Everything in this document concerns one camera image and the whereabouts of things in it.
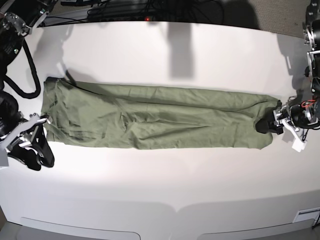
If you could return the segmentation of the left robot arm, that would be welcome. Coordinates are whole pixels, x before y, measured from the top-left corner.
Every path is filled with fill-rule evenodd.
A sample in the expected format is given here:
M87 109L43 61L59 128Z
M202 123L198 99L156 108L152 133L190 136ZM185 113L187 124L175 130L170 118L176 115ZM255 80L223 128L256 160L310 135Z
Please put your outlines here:
M284 132L285 124L292 130L320 129L320 2L312 0L306 8L303 23L304 43L310 46L307 54L307 67L304 76L311 80L311 98L298 102L297 97L265 113L255 124L262 134Z

